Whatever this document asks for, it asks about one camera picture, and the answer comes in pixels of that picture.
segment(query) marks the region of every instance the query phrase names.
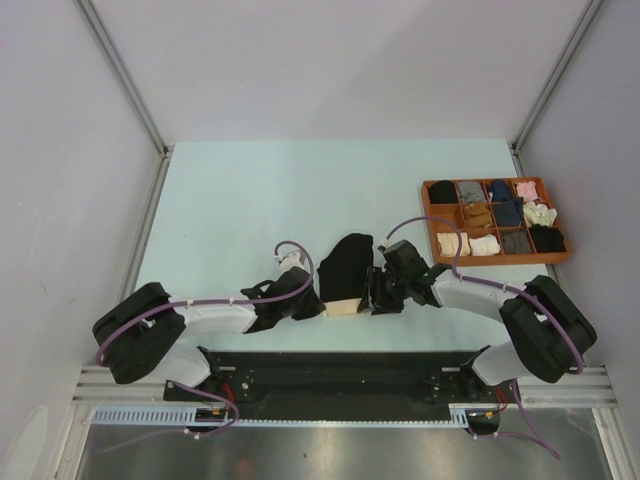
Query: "white panel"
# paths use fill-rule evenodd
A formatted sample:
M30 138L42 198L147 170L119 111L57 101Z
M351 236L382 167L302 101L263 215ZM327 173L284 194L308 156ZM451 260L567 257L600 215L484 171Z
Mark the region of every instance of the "white panel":
M607 2L524 152L573 245L560 273L598 330L589 358L606 364L638 446L639 24L637 0Z
M48 409L45 478L158 162L71 1L0 6L0 462Z
M585 0L97 0L167 141L512 138Z

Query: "cable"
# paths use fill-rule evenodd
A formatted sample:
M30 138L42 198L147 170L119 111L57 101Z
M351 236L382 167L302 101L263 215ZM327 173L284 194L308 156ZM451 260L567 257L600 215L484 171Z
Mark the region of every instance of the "cable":
M560 335L562 340L567 344L567 347L571 351L571 354L573 355L573 358L576 362L575 372L569 372L569 373L573 373L577 375L583 372L584 359L582 358L582 355L580 355L578 348L573 343L573 340L571 340L567 332L565 332L564 328L562 328L562 325L560 325L560 322L556 319L556 317L554 317L553 314L542 303L540 303L540 301L537 298L525 292L524 290L513 287L511 285L503 284L503 283L496 282L494 280L489 280L486 278L471 277L469 275L463 275L460 272L458 272L457 264L458 264L458 260L460 259L460 253L462 251L462 235L460 235L460 231L458 230L458 228L449 220L446 220L440 217L431 217L428 215L422 216L422 217L410 218L409 220L405 220L401 224L397 225L393 230L391 230L389 235L387 235L387 240L389 240L394 233L396 233L400 228L404 227L405 225L412 222L425 221L425 220L432 220L432 221L444 223L445 225L452 228L455 234L458 236L458 250L456 251L456 254L453 257L453 261L451 262L451 272L456 276L456 278L463 280L465 282L478 283L480 285L489 285L490 287L499 288L500 290L504 288L505 290L515 293L516 295L527 300L531 305L536 307L538 311L540 311L543 315L545 315L549 319L549 322L551 322L554 328L558 331L558 334Z
M304 282L304 284L300 288L298 288L297 290L294 290L293 292L289 292L284 295L279 295L273 298L257 298L255 300L244 300L244 299L234 300L233 303L235 305L259 305L263 303L280 302L282 300L287 300L289 298L295 297L296 295L304 292L313 283L313 261L311 260L311 255L309 255L309 252L307 252L307 250L302 245L300 245L297 242L294 242L293 240L283 240L282 242L278 243L275 246L274 248L275 255L278 255L278 250L283 245L293 245L294 247L298 248L303 253L303 255L309 260L309 278L307 278L307 281ZM152 308L151 310L148 310L144 313L141 313L137 317L129 320L127 323L119 327L115 332L109 335L104 342L102 342L102 344L98 348L98 351L96 352L96 356L95 356L96 364L100 365L101 367L106 367L107 365L104 363L104 359L103 359L104 352L106 351L106 349L109 348L109 346L120 335L125 333L130 328L133 328L140 321L146 319L147 317L151 317L157 313L164 312L165 310L169 310L171 308L190 307L190 306L199 307L202 305L228 305L229 301L230 300L228 298L207 298L207 299L193 300L193 301L181 300L178 302L165 303L158 307Z
M229 430L231 428L231 426L236 423L239 419L240 419L240 411L238 410L238 407L236 407L236 405L233 403L233 401L227 400L224 397L220 397L218 395L214 395L213 393L209 393L209 392L203 392L202 390L197 390L195 388L191 388L191 387L187 387L186 385L183 385L182 383L179 382L172 382L174 386L181 388L182 390L184 390L185 392L189 392L189 393L193 393L195 395L200 395L202 397L207 397L210 398L212 400L215 400L216 402L222 402L227 406L227 409L233 410L233 418L229 421L227 421L226 423L220 425L219 427L215 428L214 430L210 430L208 432L199 432L199 433L193 433L190 432L188 429L182 429L182 428L165 428L162 430L155 430L153 432L149 432L145 435L140 435L139 437L136 438L132 438L131 440L127 440L126 442L121 442L121 443L117 443L116 445L112 445L110 447L107 448L102 448L100 450L97 450L98 453L108 453L111 452L113 450L117 450L123 447L128 447L130 445L135 445L136 443L142 442L144 440L147 440L149 438L153 438L153 437L157 437L159 435L165 435L167 433L182 433L182 434L187 434L192 436L194 439L198 440L200 438L205 438L205 437L212 437L214 435L219 435L221 433L226 432L227 430Z
M444 223L449 228L451 228L455 232L456 236L458 237L458 249L456 251L455 256L453 257L453 261L451 262L451 272L454 274L454 276L456 278L460 279L461 281L478 283L478 284L481 284L481 285L488 285L490 287L499 288L501 290L505 289L505 290L508 290L508 291L510 291L512 293L515 293L516 295L518 295L518 296L524 298L525 300L527 300L531 305L536 307L538 309L538 311L540 311L543 315L545 315L547 317L549 322L558 331L558 334L560 335L562 340L566 343L567 347L571 351L571 354L573 355L573 358L574 358L575 363L576 363L576 370L575 371L570 371L569 373L574 374L574 375L578 375L578 374L583 372L584 366L585 366L585 362L584 362L584 359L582 358L582 355L580 355L580 352L578 351L578 348L573 343L573 341L571 340L571 338L569 337L567 332L564 330L564 328L562 328L562 325L560 325L560 322L558 321L558 319L556 319L553 316L553 314L542 303L540 303L540 301L537 298L535 298L534 296L530 295L526 291L521 290L521 289L516 288L516 287L513 287L511 285L502 284L500 282L496 282L494 280L488 280L488 279L485 279L485 278L471 277L471 276L468 276L468 275L463 275L460 272L458 272L457 264L458 264L458 260L460 259L460 253L462 251L462 235L460 235L460 230L458 230L458 228L452 222L450 222L449 220L446 220L444 218L432 217L432 216L429 216L429 215L410 218L409 220L405 220L404 222L402 222L402 223L398 224L396 227L394 227L393 230L391 230L391 232L389 232L389 235L387 235L386 239L387 240L391 239L391 236L394 233L396 233L400 228L404 227L405 225L407 225L409 223L413 223L413 222L418 222L418 221L440 222L440 223ZM551 446L551 444L541 435L540 431L538 430L538 428L533 423L533 420L531 419L530 415L527 413L527 411L522 406L522 400L520 398L520 390L519 390L519 387L518 387L518 380L517 379L514 378L512 380L511 388L513 389L513 396L514 396L514 398L516 400L516 404L518 405L518 410L520 410L520 414L522 415L522 417L524 418L524 421L529 426L529 429L531 429L531 431L533 432L533 434L537 438L531 437L529 435L525 435L523 433L518 433L518 432L500 432L500 433L496 432L493 435L477 435L476 433L473 432L473 430L471 430L471 428L469 428L467 431L470 434L473 435L474 439L476 439L476 438L488 438L488 437L491 437L491 438L513 437L513 438L520 438L520 439L529 440L531 442L536 443L537 445L540 445L544 449L546 449L553 456L553 458L555 458L556 460L561 460L561 457L560 457L560 454L558 453L558 451L556 449L554 449Z

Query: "purple cable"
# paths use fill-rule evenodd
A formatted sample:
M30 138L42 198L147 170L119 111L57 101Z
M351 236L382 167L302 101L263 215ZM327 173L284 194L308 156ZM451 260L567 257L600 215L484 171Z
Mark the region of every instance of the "purple cable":
M219 435L219 434L224 433L227 430L229 430L231 428L231 426L234 423L236 423L238 421L238 419L240 418L240 411L238 410L238 407L236 407L233 402L227 400L226 398L220 397L218 395L214 395L213 393L203 392L203 391L197 390L195 388L187 387L186 385L183 385L182 383L178 383L178 382L172 382L172 383L176 387L181 388L182 390L184 390L186 392L194 393L194 394L200 395L202 397L207 397L207 398L210 398L212 400L215 400L216 402L222 402L228 408L233 410L233 418L231 420L229 420L227 423L219 426L215 430L211 430L210 432L201 432L201 433L193 433L193 432L191 432L191 436L192 437L194 437L194 438L205 438L205 437L212 437L214 435ZM136 443L142 442L142 441L147 440L149 438L157 437L157 436L160 436L160 435L165 435L167 433L187 433L187 434L189 434L188 431L185 432L185 430L181 429L181 428L165 428L165 429L162 429L162 430L155 430L153 432L149 432L149 433L146 433L144 435L140 435L139 437L132 438L131 440L127 440L125 442L121 442L121 443L118 443L116 445L112 445L110 447L97 450L97 453L108 453L108 452L111 452L113 450L118 450L119 448L123 448L123 447L128 447L130 445L134 445Z
M309 278L307 279L307 281L304 282L304 284L297 290L286 293L284 295L280 295L278 297L258 298L255 300L234 300L233 302L234 305L259 305L263 303L280 302L282 300L287 300L288 298L295 297L299 293L304 292L313 283L313 261L311 260L311 255L309 255L309 252L307 252L307 250L302 245L300 245L297 242L294 242L293 240L283 240L282 242L278 243L274 248L274 253L276 255L278 255L278 250L283 245L293 245L294 247L298 248L302 252L302 254L309 260ZM126 332L130 328L133 328L140 321L144 320L147 317L151 317L157 313L164 312L165 310L169 310L171 308L187 307L189 305L194 307L199 307L202 305L227 305L228 303L229 303L228 298L209 298L209 299L202 299L202 300L194 300L191 303L188 302L187 300L181 300L178 302L165 303L158 307L152 308L151 310L148 310L144 313L141 313L137 317L133 318L132 320L129 320L127 323L122 325L115 332L109 335L104 342L102 342L102 344L98 348L98 351L96 352L96 357L95 357L96 364L100 365L101 367L106 367L106 364L102 359L102 357L104 356L105 350L109 348L109 346L115 341L116 338L118 338L120 335L122 335L124 332Z
M564 342L567 344L567 347L571 351L571 354L573 355L573 358L575 359L575 362L576 362L576 370L574 372L569 372L569 373L572 373L575 375L582 373L582 371L584 370L584 359L582 358L582 355L580 355L580 352L578 351L577 347L575 346L575 344L573 343L573 341L571 340L567 332L564 330L564 328L562 328L562 325L560 325L560 322L558 322L558 320L553 316L553 314L544 305L542 305L542 303L540 303L540 301L537 298L535 298L533 295L528 294L524 290L521 290L516 287L512 287L507 284L502 284L500 282L496 282L494 280L488 280L485 278L470 277L458 272L457 264L458 264L458 260L460 259L460 253L462 251L462 235L460 235L460 231L452 222L444 218L432 217L429 215L410 218L409 220L405 220L401 224L397 225L393 230L391 230L391 232L389 232L389 235L387 235L387 240L389 240L394 233L396 233L400 228L404 227L405 225L409 223L425 221L425 220L444 223L449 228L451 228L455 232L455 234L458 236L458 249L456 250L456 254L453 257L453 261L451 262L451 272L453 272L453 274L457 278L459 278L462 281L479 283L481 285L489 285L490 287L499 288L501 290L504 288L527 300L530 304L536 307L538 311L542 312L542 314L544 314L547 317L547 319L551 322L554 328L558 331L558 333L560 334ZM513 437L513 438L520 438L524 440L530 440L540 445L541 447L545 448L556 460L561 460L561 457L558 451L555 450L551 446L551 444L540 434L540 431L533 423L533 420L531 419L527 411L522 406L522 400L520 398L520 390L518 388L517 379L515 378L513 379L513 381L511 382L511 388L513 390L513 396L518 405L518 410L520 410L520 413L522 414L524 421L527 423L527 425L529 426L529 428L537 438L533 438L533 437L530 437L529 435L525 435L523 433L518 433L518 432L501 432L501 433L498 433L497 435L476 435L470 428L469 428L469 432L474 435L474 438Z
M500 438L500 437L511 437L511 438L519 438L521 440L529 440L530 442L535 443L536 445L541 446L545 450L547 450L553 458L556 460L562 460L562 457L558 453L558 451L551 446L551 444L542 436L538 427L536 427L535 423L531 419L531 416L522 406L522 399L520 398L520 387L518 386L518 380L515 378L511 381L511 390L513 391L513 398L516 400L516 404L518 405L518 410L524 418L524 421L529 426L529 429L533 432L535 437L531 437L529 435L525 435L524 433L519 432L496 432L495 434L487 434L487 435L478 435L475 433L471 427L467 429L471 435L473 435L474 440L476 438Z
M423 217L410 218L409 220L405 220L404 222L396 226L393 230L391 230L389 235L387 235L387 240L389 240L394 233L396 233L400 228L404 227L405 225L412 222L418 222L418 221L424 221L424 220L432 220L432 221L444 223L445 225L452 228L455 234L458 236L458 249L456 251L455 256L453 257L453 261L451 262L451 272L453 272L453 274L457 278L467 282L479 283L480 285L489 285L490 287L499 288L500 290L504 288L527 300L531 305L536 307L543 315L545 315L549 319L551 324L560 334L560 337L562 337L562 340L564 340L564 342L567 344L567 347L571 351L571 355L573 355L573 358L576 361L576 367L577 367L575 372L569 372L569 373L573 373L576 375L582 373L582 371L584 370L584 360L582 358L582 355L580 355L578 348L573 343L573 341L571 340L567 332L565 332L564 328L562 328L562 325L560 325L560 322L558 322L556 317L554 317L553 314L544 305L542 305L542 303L540 303L540 301L537 298L535 298L533 295L528 294L524 290L521 290L516 287L512 287L511 285L503 284L503 283L496 282L494 280L489 280L486 278L470 277L468 275L463 275L462 273L458 272L457 264L460 258L460 253L462 251L462 235L460 235L460 231L458 230L458 228L449 220L446 220L440 217L431 217L428 215Z

